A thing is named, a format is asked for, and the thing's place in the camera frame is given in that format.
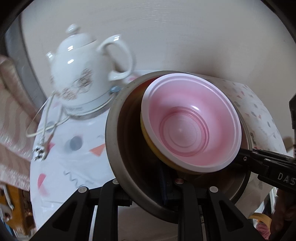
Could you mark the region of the right hand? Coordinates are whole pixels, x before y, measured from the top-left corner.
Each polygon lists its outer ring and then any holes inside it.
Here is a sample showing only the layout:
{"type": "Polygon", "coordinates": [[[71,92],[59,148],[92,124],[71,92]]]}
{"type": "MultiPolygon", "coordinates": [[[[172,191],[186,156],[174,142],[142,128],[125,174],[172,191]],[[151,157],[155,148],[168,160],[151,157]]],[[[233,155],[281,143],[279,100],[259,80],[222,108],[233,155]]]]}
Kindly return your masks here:
{"type": "Polygon", "coordinates": [[[295,240],[295,192],[277,191],[268,240],[295,240]]]}

